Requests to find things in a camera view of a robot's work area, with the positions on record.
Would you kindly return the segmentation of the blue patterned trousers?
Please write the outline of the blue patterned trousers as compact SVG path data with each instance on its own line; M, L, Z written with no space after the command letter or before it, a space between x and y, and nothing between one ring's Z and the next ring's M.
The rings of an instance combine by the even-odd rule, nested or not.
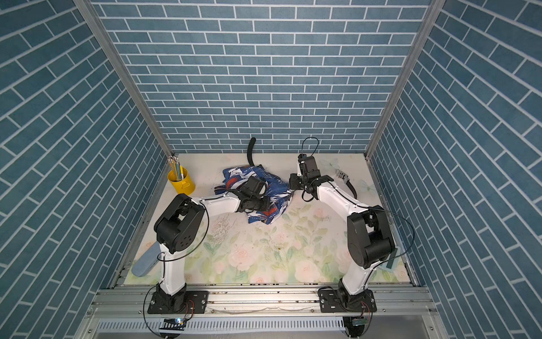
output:
M216 194L231 193L232 189L239 188L250 177L258 177L265 182L262 193L270 199L270 207L264 212L244 212L248 216L249 223L261 222L267 225L274 223L286 211L292 200L294 192L289 188L289 184L261 166L227 168L222 173L224 180L214 187Z

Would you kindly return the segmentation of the black leather belt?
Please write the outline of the black leather belt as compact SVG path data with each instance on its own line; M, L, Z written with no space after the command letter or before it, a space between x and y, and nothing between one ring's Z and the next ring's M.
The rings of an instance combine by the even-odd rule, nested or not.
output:
M313 149L313 152L312 152L312 156L314 157L314 153L317 151L319 145L320 145L320 141L318 138L316 137L313 137L313 136L309 136L307 138L305 138L303 140L303 143L301 145L301 150L303 151L303 147L304 147L304 144L307 140L309 139L314 139L317 141L317 145L316 147ZM255 163L253 161L253 149L254 149L254 146L255 146L255 143L256 143L257 139L256 137L252 137L251 140L249 141L249 144L248 144L248 148L247 148L247 161L248 161L248 164L250 166L255 166ZM350 181L350 178L348 176L348 174L346 174L345 172L341 171L341 169L335 169L335 175L337 178L341 179L345 184L346 186L349 188L350 192L352 193L352 196L354 197L354 199L357 199L358 198L358 195L357 195L357 191L356 189L354 188L353 184L351 183ZM313 198L309 199L309 200L306 200L305 198L303 198L303 195L305 194L306 192L303 192L302 193L302 199L303 201L305 202L311 202L313 199L316 199L316 200L320 200L318 196L313 196Z

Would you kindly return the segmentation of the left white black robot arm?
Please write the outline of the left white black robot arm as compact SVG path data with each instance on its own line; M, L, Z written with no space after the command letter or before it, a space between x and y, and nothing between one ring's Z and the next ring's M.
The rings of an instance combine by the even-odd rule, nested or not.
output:
M173 297L186 288L185 258L198 247L193 243L201 223L209 229L214 216L267 208L270 202L263 195L265 187L263 180L250 177L237 189L207 198L177 195L154 226L159 243L157 260L162 264L160 292Z

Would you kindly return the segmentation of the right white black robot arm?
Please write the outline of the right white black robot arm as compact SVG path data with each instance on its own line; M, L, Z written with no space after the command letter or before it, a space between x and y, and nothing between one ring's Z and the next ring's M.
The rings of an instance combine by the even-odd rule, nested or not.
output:
M347 248L352 263L340 281L340 290L348 296L365 291L372 272L396 250L387 212L368 206L322 175L312 155L300 154L297 173L290 175L290 188L310 194L336 212L347 227Z

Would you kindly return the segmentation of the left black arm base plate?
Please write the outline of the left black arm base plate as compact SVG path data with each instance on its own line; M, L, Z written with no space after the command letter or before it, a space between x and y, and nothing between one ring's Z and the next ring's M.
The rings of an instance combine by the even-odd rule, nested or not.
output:
M180 290L174 295L168 295L161 288L152 294L149 314L204 314L209 297L208 291Z

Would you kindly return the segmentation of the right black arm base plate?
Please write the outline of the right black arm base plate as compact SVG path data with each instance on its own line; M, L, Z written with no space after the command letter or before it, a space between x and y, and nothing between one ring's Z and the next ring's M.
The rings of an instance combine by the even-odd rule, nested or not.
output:
M373 291L364 290L357 295L350 295L344 288L332 289L325 286L317 291L322 313L349 312L365 314L376 312L377 306Z

